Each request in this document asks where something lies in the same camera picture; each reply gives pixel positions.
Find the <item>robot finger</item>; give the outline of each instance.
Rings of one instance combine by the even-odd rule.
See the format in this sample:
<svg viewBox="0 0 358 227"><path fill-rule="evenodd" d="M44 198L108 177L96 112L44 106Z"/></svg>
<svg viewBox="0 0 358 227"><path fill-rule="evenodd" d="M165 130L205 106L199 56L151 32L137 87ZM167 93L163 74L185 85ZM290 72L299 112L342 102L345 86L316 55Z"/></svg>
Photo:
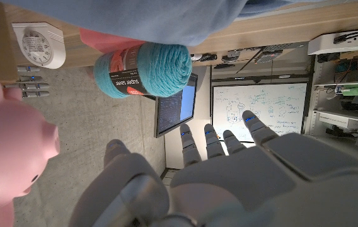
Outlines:
<svg viewBox="0 0 358 227"><path fill-rule="evenodd" d="M225 145L227 146L228 154L235 154L240 151L245 151L246 147L234 136L230 130L225 130L222 134Z"/></svg>
<svg viewBox="0 0 358 227"><path fill-rule="evenodd" d="M202 158L200 157L199 151L197 151L192 132L187 124L180 126L180 137L182 138L183 164L185 167L201 162Z"/></svg>
<svg viewBox="0 0 358 227"><path fill-rule="evenodd" d="M120 154L130 154L124 143L118 139L112 139L106 145L105 157L103 158L103 167L107 166L116 156Z"/></svg>
<svg viewBox="0 0 358 227"><path fill-rule="evenodd" d="M217 156L224 155L224 150L222 149L221 143L218 140L217 133L210 124L204 126L205 142L207 143L207 157L208 159L214 158Z"/></svg>
<svg viewBox="0 0 358 227"><path fill-rule="evenodd" d="M243 112L242 119L256 145L262 146L265 142L279 136L249 110Z"/></svg>

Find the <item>yarn label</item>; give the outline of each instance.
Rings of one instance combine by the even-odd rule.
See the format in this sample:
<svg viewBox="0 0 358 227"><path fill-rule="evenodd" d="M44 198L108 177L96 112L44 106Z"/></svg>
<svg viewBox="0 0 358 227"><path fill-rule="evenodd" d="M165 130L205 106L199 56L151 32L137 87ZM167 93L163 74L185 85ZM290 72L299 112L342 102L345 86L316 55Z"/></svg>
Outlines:
<svg viewBox="0 0 358 227"><path fill-rule="evenodd" d="M140 45L118 50L110 60L109 76L116 89L126 95L149 95L137 70Z"/></svg>

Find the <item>power strip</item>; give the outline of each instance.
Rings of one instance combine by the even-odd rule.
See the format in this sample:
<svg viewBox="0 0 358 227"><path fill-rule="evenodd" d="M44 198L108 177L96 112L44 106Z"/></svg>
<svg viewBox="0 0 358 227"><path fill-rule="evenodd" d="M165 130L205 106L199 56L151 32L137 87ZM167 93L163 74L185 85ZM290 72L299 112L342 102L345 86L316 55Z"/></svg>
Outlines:
<svg viewBox="0 0 358 227"><path fill-rule="evenodd" d="M321 35L318 38L311 40L308 44L308 55L358 50L358 37L349 39L340 44L333 44L333 41L336 37L350 34L350 33L352 32L341 32L341 33Z"/></svg>

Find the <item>clock face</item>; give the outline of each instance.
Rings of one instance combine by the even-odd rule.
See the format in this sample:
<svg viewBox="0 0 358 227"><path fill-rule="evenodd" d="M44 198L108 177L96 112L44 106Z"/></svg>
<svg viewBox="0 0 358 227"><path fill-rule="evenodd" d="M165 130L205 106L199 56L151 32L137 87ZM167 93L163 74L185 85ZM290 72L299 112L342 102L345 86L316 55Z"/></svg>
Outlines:
<svg viewBox="0 0 358 227"><path fill-rule="evenodd" d="M43 65L50 60L52 50L47 39L38 32L28 31L22 37L22 49L32 61Z"/></svg>

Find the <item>blue fingertip light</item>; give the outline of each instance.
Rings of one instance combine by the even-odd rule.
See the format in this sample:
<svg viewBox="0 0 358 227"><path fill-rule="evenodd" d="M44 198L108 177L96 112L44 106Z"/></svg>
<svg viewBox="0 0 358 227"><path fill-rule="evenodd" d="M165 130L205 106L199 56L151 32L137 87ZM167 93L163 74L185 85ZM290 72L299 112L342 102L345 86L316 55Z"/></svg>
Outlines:
<svg viewBox="0 0 358 227"><path fill-rule="evenodd" d="M245 122L247 122L247 121L249 121L249 120L251 120L251 119L254 119L255 117L253 116L253 117L250 117L250 118L247 118L247 119L245 119Z"/></svg>

